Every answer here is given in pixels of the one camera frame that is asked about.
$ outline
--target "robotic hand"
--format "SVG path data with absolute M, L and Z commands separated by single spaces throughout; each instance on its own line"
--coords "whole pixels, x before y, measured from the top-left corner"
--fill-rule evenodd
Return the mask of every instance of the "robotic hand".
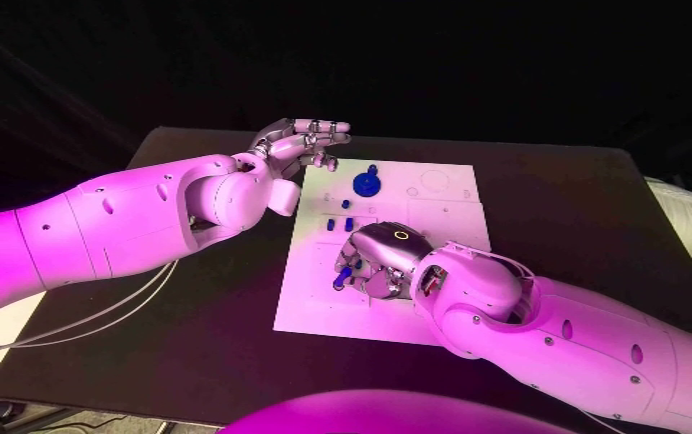
M 336 170 L 325 148 L 349 124 L 283 119 L 250 150 L 116 172 L 0 213 L 0 307 L 72 282 L 145 272 L 234 237 L 267 207 L 290 216 L 300 165 Z
M 692 335 L 626 304 L 454 241 L 434 249 L 395 222 L 354 232 L 336 271 L 336 290 L 413 299 L 457 356 L 606 418 L 692 432 Z

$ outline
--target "black table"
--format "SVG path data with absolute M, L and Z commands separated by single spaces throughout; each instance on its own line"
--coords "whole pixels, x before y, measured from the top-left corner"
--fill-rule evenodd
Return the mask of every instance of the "black table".
M 253 136 L 160 128 L 130 167 L 234 154 Z M 364 138 L 358 131 L 332 152 L 472 164 L 495 252 L 692 330 L 689 255 L 626 152 Z M 0 398 L 224 425 L 306 394 L 388 388 L 470 399 L 584 432 L 602 430 L 491 363 L 443 348 L 274 332 L 293 222 L 267 212 L 250 232 L 185 258 L 157 298 L 107 331 L 12 351 L 0 364 Z M 103 309 L 150 277 L 49 292 L 23 336 Z

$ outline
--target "small blue piece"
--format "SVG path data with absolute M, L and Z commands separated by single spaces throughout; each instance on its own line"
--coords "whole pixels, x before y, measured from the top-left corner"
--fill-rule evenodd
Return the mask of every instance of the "small blue piece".
M 351 274 L 354 273 L 351 267 L 345 267 L 342 269 L 342 273 L 339 274 L 338 278 L 335 279 L 335 282 L 332 284 L 333 288 L 341 291 L 343 289 L 343 281 L 351 277 Z
M 378 177 L 378 167 L 371 164 L 368 172 L 354 178 L 354 191 L 362 197 L 372 197 L 382 189 L 382 182 Z

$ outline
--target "black background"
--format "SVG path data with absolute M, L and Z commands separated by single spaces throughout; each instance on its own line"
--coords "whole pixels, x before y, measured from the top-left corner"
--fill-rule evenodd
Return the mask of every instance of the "black background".
M 616 146 L 691 172 L 687 0 L 0 0 L 3 206 L 159 125 Z

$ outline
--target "floor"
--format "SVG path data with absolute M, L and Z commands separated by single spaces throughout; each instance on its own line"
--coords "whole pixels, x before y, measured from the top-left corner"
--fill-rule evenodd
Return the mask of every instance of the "floor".
M 45 414 L 52 408 L 39 405 L 29 405 L 25 413 L 15 422 L 23 422 L 35 416 Z M 62 421 L 57 422 L 52 426 L 54 430 L 42 430 L 46 434 L 84 434 L 88 432 L 98 432 L 98 434 L 157 434 L 160 432 L 163 422 L 156 419 L 146 419 L 142 417 L 124 416 L 116 414 L 106 414 L 93 411 L 84 411 L 72 417 L 68 417 Z M 111 419 L 119 419 L 103 425 L 97 430 L 88 426 L 59 427 L 72 423 L 85 423 L 91 426 L 98 426 Z M 178 424 L 173 428 L 172 434 L 215 434 L 219 431 L 218 428 L 196 426 L 191 424 Z

